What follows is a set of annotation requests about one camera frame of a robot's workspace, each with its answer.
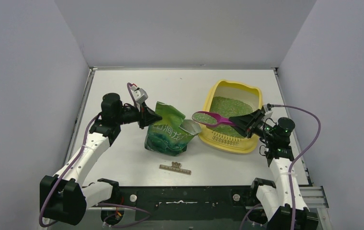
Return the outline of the yellow litter box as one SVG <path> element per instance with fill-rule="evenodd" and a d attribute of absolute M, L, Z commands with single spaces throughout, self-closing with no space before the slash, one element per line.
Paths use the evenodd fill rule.
<path fill-rule="evenodd" d="M 204 111 L 211 110 L 212 102 L 216 97 L 241 101 L 251 107 L 250 113 L 262 107 L 261 90 L 237 81 L 219 80 L 207 94 L 203 106 Z M 200 140 L 219 150 L 248 154 L 256 148 L 258 143 L 256 135 L 251 138 L 243 138 L 235 130 L 232 130 L 233 134 L 223 134 L 216 128 L 207 128 L 204 125 L 201 125 L 201 128 Z"/>

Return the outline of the green cat litter bag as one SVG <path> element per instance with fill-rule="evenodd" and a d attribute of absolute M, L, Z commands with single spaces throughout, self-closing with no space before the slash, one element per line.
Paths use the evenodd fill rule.
<path fill-rule="evenodd" d="M 188 143 L 201 131 L 200 125 L 187 119 L 174 106 L 156 103 L 155 113 L 162 119 L 148 127 L 145 149 L 169 156 L 177 156 L 187 150 Z"/>

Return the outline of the magenta plastic scoop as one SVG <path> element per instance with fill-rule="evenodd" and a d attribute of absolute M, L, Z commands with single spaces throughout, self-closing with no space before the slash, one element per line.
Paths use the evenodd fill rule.
<path fill-rule="evenodd" d="M 235 126 L 235 124 L 231 122 L 228 118 L 222 117 L 220 114 L 208 111 L 195 112 L 192 115 L 192 120 L 207 127 L 217 127 L 220 125 L 226 125 L 231 127 Z"/>

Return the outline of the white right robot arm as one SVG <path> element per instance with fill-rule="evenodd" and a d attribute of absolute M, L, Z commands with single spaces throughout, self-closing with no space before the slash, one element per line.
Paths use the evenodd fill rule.
<path fill-rule="evenodd" d="M 255 178 L 248 191 L 250 202 L 261 206 L 267 217 L 268 230 L 315 230 L 319 218 L 308 208 L 296 179 L 290 136 L 293 120 L 281 117 L 271 126 L 264 111 L 229 118 L 243 137 L 260 137 L 266 147 L 265 157 L 273 179 Z"/>

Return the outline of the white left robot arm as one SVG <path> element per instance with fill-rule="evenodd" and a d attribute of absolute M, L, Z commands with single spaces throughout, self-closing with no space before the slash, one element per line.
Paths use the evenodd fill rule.
<path fill-rule="evenodd" d="M 138 123 L 141 129 L 162 117 L 145 103 L 147 93 L 137 88 L 130 92 L 134 104 L 122 103 L 116 93 L 103 96 L 101 111 L 87 124 L 82 145 L 69 162 L 54 176 L 46 175 L 40 182 L 39 225 L 49 227 L 57 222 L 77 225 L 86 211 L 104 201 L 110 206 L 119 203 L 118 182 L 99 179 L 82 185 L 94 164 L 114 143 L 121 125 Z"/>

